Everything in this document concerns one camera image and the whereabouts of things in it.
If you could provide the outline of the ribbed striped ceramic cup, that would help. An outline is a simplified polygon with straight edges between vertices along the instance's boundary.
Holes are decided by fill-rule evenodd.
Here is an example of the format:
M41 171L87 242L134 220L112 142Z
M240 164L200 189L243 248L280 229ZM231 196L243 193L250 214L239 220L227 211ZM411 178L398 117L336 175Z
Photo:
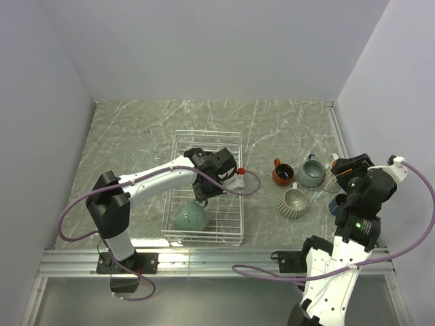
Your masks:
M306 194L293 183L280 197L278 207L282 215L289 219L299 219L305 213L308 206Z

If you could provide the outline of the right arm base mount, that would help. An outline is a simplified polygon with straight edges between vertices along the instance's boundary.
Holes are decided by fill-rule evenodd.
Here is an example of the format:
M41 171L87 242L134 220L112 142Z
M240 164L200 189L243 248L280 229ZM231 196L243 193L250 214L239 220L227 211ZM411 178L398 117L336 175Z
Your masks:
M307 272L307 251L274 251L271 259L276 260L281 274L301 274Z

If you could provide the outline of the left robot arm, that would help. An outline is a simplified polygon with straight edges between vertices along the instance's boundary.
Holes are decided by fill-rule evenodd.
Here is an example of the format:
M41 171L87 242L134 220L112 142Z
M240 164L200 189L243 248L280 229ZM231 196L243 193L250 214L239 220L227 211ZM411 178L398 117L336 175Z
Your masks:
M86 200L86 208L114 256L112 264L122 273L131 272L137 265L136 250L128 235L132 207L189 185L199 202L227 190L239 192L245 188L236 160L226 148L218 152L192 148L169 163L131 175L117 177L109 171L99 177L94 189L112 185L117 188L91 195Z

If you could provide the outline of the teal glazed ceramic mug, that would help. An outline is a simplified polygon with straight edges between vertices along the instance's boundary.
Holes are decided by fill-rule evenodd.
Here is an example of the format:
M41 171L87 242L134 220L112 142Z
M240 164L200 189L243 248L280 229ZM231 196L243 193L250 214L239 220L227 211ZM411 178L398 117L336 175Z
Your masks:
M202 231L208 219L204 208L192 200L181 204L173 213L172 225L175 230Z

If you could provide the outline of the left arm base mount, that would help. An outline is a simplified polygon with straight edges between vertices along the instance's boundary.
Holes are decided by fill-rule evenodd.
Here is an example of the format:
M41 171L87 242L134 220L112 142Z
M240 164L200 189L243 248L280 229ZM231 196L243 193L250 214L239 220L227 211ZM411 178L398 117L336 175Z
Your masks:
M131 257L117 261L111 252L102 252L96 266L96 274L110 276L109 286L111 292L126 301L140 301L151 298L156 292L156 284L148 275L154 275L158 270L157 253L135 252ZM127 297L139 289L141 281L151 286L150 294L145 297Z

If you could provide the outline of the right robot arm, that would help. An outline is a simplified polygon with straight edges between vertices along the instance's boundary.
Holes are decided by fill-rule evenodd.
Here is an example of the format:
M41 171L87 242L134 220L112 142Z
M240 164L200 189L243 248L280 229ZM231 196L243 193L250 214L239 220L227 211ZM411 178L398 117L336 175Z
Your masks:
M378 212L396 192L407 169L404 158L391 156L376 166L366 154L334 160L330 172L346 193L335 217L334 240L305 240L299 262L307 271L302 300L292 308L288 325L344 325L359 262L367 261L381 233Z

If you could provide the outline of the orange ceramic mug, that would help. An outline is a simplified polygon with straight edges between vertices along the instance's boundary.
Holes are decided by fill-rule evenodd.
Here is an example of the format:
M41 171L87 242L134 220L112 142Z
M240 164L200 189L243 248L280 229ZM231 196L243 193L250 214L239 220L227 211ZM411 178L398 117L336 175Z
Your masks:
M282 163L279 158L275 158L272 179L280 187L290 186L294 181L294 170L290 165Z

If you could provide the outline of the pale blue ceramic mug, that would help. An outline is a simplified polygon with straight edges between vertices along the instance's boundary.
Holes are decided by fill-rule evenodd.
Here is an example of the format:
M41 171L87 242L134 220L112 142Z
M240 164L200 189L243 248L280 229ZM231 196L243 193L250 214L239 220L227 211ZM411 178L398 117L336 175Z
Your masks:
M298 182L307 188L314 188L320 185L325 175L324 165L316 158L314 153L300 165L297 172Z

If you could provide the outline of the small dark blue mug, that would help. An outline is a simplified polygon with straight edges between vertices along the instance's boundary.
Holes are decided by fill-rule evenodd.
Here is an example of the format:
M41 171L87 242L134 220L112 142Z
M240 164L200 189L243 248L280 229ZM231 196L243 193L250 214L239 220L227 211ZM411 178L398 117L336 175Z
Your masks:
M337 216L341 205L345 204L347 201L346 194L337 194L328 204L328 210L331 215Z

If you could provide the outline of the floral white ceramic mug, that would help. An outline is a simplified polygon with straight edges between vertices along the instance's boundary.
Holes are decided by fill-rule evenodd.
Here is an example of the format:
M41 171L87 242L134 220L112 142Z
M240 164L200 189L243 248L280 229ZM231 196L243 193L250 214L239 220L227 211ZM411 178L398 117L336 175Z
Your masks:
M322 188L331 194L339 193L341 187L337 183L335 175L331 172L334 163L339 159L336 153L331 153L325 163L325 175L321 182Z

